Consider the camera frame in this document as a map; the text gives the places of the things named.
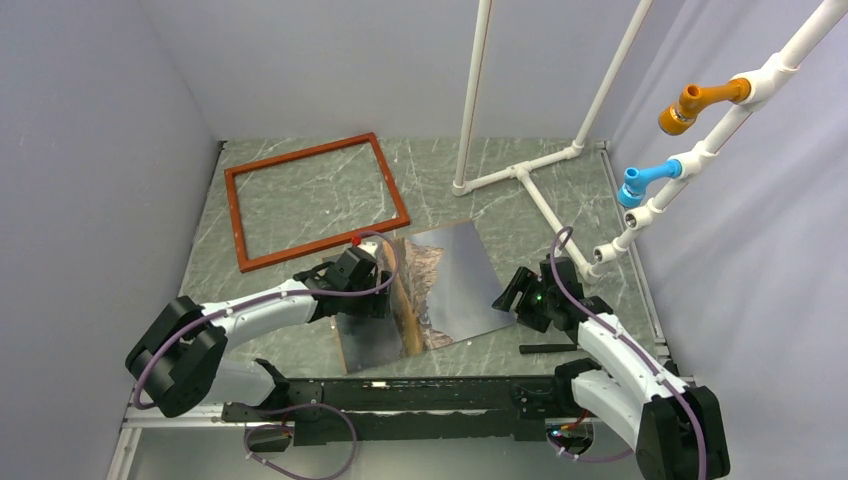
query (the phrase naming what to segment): orange pipe fitting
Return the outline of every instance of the orange pipe fitting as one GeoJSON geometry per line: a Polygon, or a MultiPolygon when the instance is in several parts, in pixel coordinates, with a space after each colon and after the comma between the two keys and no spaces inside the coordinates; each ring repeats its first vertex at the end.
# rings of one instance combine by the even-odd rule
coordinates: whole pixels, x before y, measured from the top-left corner
{"type": "Polygon", "coordinates": [[[698,114],[708,106],[724,101],[739,103],[750,94],[751,84],[744,78],[734,78],[717,87],[686,85],[677,102],[660,114],[660,129],[669,135],[680,135],[695,123],[698,114]]]}

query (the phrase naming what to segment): wooden frame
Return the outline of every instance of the wooden frame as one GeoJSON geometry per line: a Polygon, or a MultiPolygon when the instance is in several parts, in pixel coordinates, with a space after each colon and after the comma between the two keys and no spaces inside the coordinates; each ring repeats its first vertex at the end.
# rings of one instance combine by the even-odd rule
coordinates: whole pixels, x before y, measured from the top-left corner
{"type": "Polygon", "coordinates": [[[400,192],[398,192],[395,181],[392,178],[392,172],[389,170],[388,163],[386,163],[386,157],[383,156],[383,151],[380,150],[380,144],[377,142],[377,136],[374,135],[373,132],[228,168],[224,171],[224,179],[227,184],[227,200],[230,204],[230,220],[232,220],[233,224],[233,240],[236,245],[236,258],[238,259],[239,270],[242,272],[249,272],[275,263],[284,262],[310,253],[319,252],[330,247],[345,244],[350,241],[354,234],[363,230],[388,232],[390,230],[409,225],[409,213],[406,211],[403,199],[400,198],[400,192]],[[269,253],[261,257],[248,258],[247,244],[244,238],[244,228],[242,227],[241,213],[239,212],[238,192],[236,191],[236,175],[266,167],[272,167],[281,163],[312,157],[321,153],[341,150],[342,148],[352,147],[363,143],[370,143],[371,148],[374,150],[374,156],[377,157],[377,165],[383,173],[383,179],[386,181],[386,186],[389,188],[389,195],[391,195],[392,201],[395,204],[397,217],[380,223],[375,223],[374,225],[333,235],[332,237],[324,238],[322,240],[316,240],[297,247],[287,248],[279,252],[269,253]]]}

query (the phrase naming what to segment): photo of cliff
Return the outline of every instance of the photo of cliff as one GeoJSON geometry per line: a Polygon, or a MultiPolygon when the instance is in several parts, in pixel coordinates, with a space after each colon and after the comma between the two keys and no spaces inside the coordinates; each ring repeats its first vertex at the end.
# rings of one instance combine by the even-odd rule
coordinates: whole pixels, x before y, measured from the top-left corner
{"type": "Polygon", "coordinates": [[[348,373],[385,365],[515,323],[491,308],[501,286],[468,220],[394,240],[400,264],[383,245],[378,264],[397,269],[384,318],[337,315],[348,373]]]}

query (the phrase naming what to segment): blue valve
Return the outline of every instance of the blue valve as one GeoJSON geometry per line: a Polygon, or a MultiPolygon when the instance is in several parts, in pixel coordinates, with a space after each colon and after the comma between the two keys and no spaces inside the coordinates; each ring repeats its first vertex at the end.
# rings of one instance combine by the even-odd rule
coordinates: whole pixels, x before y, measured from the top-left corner
{"type": "Polygon", "coordinates": [[[618,203],[624,208],[636,208],[645,198],[645,191],[651,182],[660,178],[677,178],[681,173],[683,166],[674,159],[643,170],[630,167],[624,171],[624,184],[618,190],[618,203]]]}

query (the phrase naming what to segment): green marble surface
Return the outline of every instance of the green marble surface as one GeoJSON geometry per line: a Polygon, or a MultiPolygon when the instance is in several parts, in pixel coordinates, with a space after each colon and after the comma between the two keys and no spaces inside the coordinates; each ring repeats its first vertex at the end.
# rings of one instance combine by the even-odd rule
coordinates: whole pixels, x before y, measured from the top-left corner
{"type": "MultiPolygon", "coordinates": [[[[203,210],[182,294],[196,302],[228,300],[278,285],[341,247],[248,273],[240,273],[224,187],[224,169],[332,141],[331,138],[226,142],[203,210]]],[[[568,146],[565,139],[479,138],[471,144],[468,178],[532,160],[568,146]]],[[[451,194],[458,139],[381,138],[380,145],[406,203],[412,224],[390,235],[425,230],[472,218],[499,280],[519,266],[536,270],[553,231],[530,196],[506,180],[464,197],[451,194]]],[[[587,143],[578,158],[533,172],[536,185],[584,255],[621,231],[619,212],[599,150],[587,143]]],[[[247,248],[251,257],[392,218],[396,211],[370,148],[360,146],[236,177],[247,248]]],[[[600,295],[628,331],[654,351],[654,329],[636,269],[629,256],[607,264],[587,293],[600,295]]],[[[522,343],[569,342],[550,329],[505,328],[356,376],[468,376],[550,374],[583,352],[522,356],[522,343]]],[[[329,319],[289,327],[242,345],[228,358],[265,358],[289,377],[338,377],[344,369],[329,319]]]]}

